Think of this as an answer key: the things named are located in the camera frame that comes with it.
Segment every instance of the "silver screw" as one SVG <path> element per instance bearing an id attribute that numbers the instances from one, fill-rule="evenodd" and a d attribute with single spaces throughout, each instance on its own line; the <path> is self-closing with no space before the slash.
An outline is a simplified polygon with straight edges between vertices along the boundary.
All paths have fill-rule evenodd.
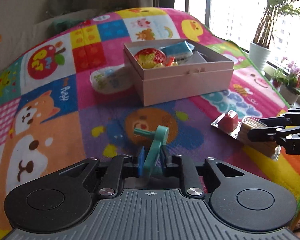
<path id="1" fill-rule="evenodd" d="M 105 187 L 99 190 L 99 194 L 103 196 L 111 196 L 114 194 L 114 190 L 112 188 Z"/>
<path id="2" fill-rule="evenodd" d="M 202 189 L 197 188 L 197 187 L 192 187 L 192 188 L 188 189 L 187 192 L 189 195 L 192 195 L 192 196 L 199 196 L 203 193 Z"/>

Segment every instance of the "yellow square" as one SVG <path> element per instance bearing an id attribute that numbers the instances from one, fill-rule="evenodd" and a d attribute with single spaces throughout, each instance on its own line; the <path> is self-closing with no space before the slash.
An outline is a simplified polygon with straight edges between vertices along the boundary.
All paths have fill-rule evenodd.
<path id="1" fill-rule="evenodd" d="M 9 232 L 10 230 L 0 230 L 0 240 L 4 238 Z"/>
<path id="2" fill-rule="evenodd" d="M 159 8 L 153 8 L 153 7 L 133 8 L 133 9 L 118 11 L 116 13 L 119 14 L 123 19 L 167 14 L 164 10 Z"/>
<path id="3" fill-rule="evenodd" d="M 72 49 L 100 42 L 100 34 L 96 25 L 75 30 L 70 33 Z"/>

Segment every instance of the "red toy piece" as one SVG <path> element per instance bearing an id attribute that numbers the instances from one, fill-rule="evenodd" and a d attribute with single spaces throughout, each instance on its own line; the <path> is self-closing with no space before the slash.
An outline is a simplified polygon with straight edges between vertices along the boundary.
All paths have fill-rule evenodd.
<path id="1" fill-rule="evenodd" d="M 218 126 L 225 133 L 233 132 L 238 126 L 238 114 L 237 112 L 230 110 L 225 116 L 218 122 Z"/>

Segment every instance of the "blue package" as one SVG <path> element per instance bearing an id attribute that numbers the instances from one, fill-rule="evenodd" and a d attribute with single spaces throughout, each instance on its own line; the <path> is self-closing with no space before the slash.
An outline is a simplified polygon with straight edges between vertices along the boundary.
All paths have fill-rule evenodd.
<path id="1" fill-rule="evenodd" d="M 160 48 L 167 57 L 175 57 L 178 63 L 183 62 L 185 59 L 193 55 L 193 49 L 194 45 L 189 44 L 186 41 Z"/>

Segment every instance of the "pink box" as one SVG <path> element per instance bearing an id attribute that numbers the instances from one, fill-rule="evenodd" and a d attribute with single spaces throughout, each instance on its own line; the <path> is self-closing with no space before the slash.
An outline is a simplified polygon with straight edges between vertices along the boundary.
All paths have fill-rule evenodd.
<path id="1" fill-rule="evenodd" d="M 187 41 L 205 55 L 206 63 L 143 69 L 134 58 L 141 49 Z M 228 89 L 234 62 L 188 39 L 137 41 L 124 44 L 125 65 L 144 106 Z"/>

